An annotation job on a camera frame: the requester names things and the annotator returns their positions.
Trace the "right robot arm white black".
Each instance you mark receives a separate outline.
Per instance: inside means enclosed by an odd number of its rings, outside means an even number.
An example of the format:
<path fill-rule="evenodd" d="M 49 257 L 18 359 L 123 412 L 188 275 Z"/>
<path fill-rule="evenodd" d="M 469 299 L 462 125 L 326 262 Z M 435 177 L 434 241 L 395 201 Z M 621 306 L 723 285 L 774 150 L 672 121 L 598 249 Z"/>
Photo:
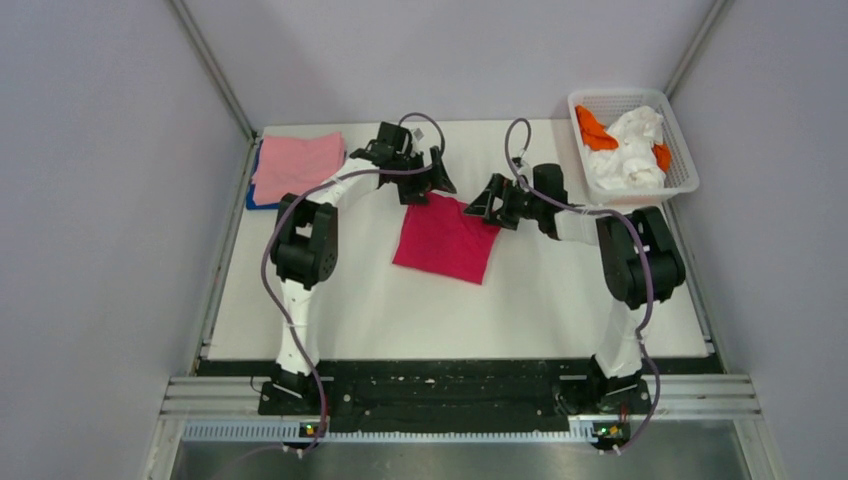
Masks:
<path fill-rule="evenodd" d="M 586 397 L 594 409 L 614 411 L 639 387 L 655 305 L 669 300 L 686 278 L 660 210 L 643 207 L 623 214 L 574 205 L 561 167 L 545 163 L 533 167 L 529 176 L 492 175 L 464 212 L 508 230 L 533 221 L 553 240 L 598 247 L 612 300 L 604 335 L 590 358 Z"/>

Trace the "magenta t shirt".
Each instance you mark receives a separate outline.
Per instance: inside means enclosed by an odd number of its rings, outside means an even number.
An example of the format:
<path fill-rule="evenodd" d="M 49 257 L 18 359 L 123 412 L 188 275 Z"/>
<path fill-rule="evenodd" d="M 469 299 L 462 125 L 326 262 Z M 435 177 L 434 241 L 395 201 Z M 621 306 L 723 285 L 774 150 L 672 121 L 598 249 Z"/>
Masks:
<path fill-rule="evenodd" d="M 430 193 L 427 200 L 407 207 L 392 263 L 481 285 L 500 228 L 465 214 L 454 198 Z"/>

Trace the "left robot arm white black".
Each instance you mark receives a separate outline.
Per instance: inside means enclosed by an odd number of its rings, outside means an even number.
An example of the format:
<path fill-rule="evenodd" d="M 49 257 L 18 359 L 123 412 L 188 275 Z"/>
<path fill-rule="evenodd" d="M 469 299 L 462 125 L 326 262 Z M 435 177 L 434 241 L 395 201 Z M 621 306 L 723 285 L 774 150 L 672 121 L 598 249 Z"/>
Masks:
<path fill-rule="evenodd" d="M 446 140 L 422 150 L 419 130 L 402 122 L 383 122 L 375 138 L 350 153 L 342 167 L 315 187 L 297 195 L 288 193 L 278 205 L 262 266 L 272 267 L 280 282 L 273 290 L 261 279 L 271 300 L 281 310 L 283 335 L 272 384 L 283 401 L 297 413 L 319 404 L 319 353 L 311 344 L 310 306 L 315 288 L 328 280 L 339 258 L 339 216 L 382 186 L 395 186 L 404 206 L 428 204 L 429 193 L 454 194 L 457 189 L 444 166 Z"/>

